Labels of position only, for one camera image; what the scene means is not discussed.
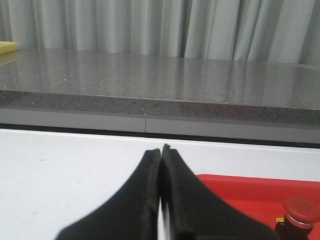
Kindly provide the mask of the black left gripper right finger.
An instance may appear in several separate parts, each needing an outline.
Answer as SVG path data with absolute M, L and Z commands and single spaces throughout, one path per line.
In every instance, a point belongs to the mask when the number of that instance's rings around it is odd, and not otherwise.
M 190 170 L 176 149 L 165 144 L 160 196 L 170 240 L 276 240 L 268 226 L 238 211 Z

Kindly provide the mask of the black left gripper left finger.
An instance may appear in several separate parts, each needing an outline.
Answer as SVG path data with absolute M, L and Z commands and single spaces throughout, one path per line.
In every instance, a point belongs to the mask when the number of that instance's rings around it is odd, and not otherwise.
M 58 240 L 156 240 L 161 152 L 147 150 L 128 180 L 103 205 L 67 226 Z

